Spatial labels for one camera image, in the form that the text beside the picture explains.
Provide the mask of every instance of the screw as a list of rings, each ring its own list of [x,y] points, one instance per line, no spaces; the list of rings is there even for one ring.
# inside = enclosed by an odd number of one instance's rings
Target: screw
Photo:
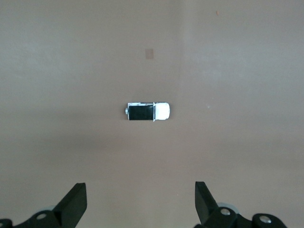
[[[264,223],[271,223],[271,219],[265,215],[260,216],[260,220]]]
[[[44,219],[46,216],[47,216],[47,215],[46,215],[45,213],[43,213],[43,214],[38,215],[38,216],[36,217],[36,219],[37,219],[37,220],[39,220],[39,219]]]
[[[230,215],[230,211],[226,208],[223,208],[222,210],[220,210],[220,212],[222,213],[222,215]]]

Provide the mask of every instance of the tan surface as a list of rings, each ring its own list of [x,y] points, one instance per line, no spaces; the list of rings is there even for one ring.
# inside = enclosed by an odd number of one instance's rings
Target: tan surface
[[[78,227],[191,228],[201,180],[248,219],[303,227],[303,11],[1,0],[0,218],[23,222],[86,182]],[[127,121],[137,101],[169,102],[170,119]]]

